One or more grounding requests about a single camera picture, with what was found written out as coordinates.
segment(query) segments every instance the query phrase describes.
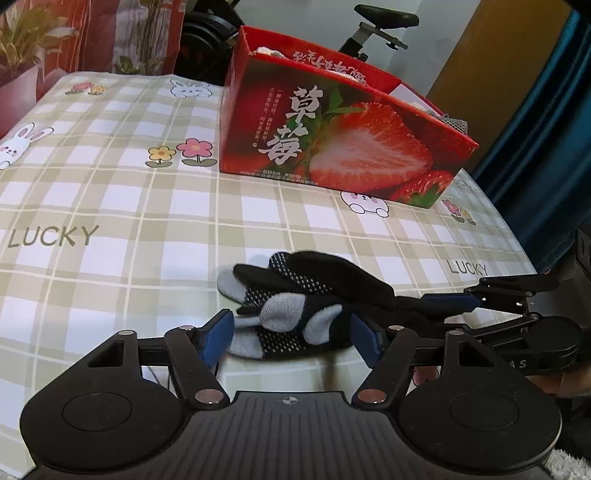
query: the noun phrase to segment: crosshair logo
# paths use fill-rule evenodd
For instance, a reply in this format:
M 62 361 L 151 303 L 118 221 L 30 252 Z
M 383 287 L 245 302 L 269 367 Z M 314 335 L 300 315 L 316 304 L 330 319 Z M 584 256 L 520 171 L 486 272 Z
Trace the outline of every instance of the crosshair logo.
M 298 402 L 299 402 L 299 400 L 298 400 L 297 398 L 295 398 L 295 397 L 283 397 L 283 398 L 281 399 L 281 401 L 282 401 L 282 402 L 283 402 L 285 405 L 289 405 L 289 406 L 295 405 L 296 403 L 298 403 Z

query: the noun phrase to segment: plaid fabric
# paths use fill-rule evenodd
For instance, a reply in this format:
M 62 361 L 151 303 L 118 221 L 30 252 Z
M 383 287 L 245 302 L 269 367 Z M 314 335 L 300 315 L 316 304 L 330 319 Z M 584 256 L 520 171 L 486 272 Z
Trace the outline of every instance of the plaid fabric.
M 180 99 L 170 78 L 72 74 L 20 122 L 54 132 L 0 172 L 0 469 L 8 473 L 33 465 L 18 431 L 23 405 L 84 353 L 117 330 L 163 335 L 234 309 L 216 289 L 220 266 L 316 249 L 416 296 L 534 272 L 464 171 L 432 209 L 388 202 L 383 218 L 355 213 L 340 192 L 182 162 L 177 145 L 189 138 L 210 142 L 218 159 L 221 89 Z M 66 94 L 81 82 L 106 90 Z M 162 145 L 176 151 L 172 165 L 150 168 L 148 150 Z M 464 320 L 506 318 L 482 311 Z M 225 358 L 218 377 L 230 396 L 351 395 L 367 373 L 350 349 L 292 362 Z

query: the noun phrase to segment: exercise bike seat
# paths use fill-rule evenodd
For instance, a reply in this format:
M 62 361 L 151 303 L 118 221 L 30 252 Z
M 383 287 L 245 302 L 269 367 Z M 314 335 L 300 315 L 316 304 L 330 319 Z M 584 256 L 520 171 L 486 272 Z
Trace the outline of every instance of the exercise bike seat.
M 408 28 L 418 25 L 418 16 L 372 5 L 355 5 L 355 11 L 381 30 Z

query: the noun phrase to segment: ribbed black surface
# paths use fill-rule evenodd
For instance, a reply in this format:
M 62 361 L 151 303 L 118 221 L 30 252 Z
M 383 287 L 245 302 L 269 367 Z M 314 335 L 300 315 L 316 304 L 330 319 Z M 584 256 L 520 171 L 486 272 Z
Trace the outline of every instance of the ribbed black surface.
M 433 465 L 381 413 L 340 393 L 249 393 L 221 411 L 194 415 L 177 441 L 142 465 L 104 475 L 41 467 L 27 480 L 550 480 L 541 468 L 502 477 Z

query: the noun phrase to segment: blue curtain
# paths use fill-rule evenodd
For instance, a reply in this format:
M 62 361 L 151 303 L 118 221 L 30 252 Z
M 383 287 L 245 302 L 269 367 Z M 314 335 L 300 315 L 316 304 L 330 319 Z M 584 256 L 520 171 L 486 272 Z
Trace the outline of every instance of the blue curtain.
M 538 272 L 591 223 L 591 28 L 578 13 L 472 176 Z

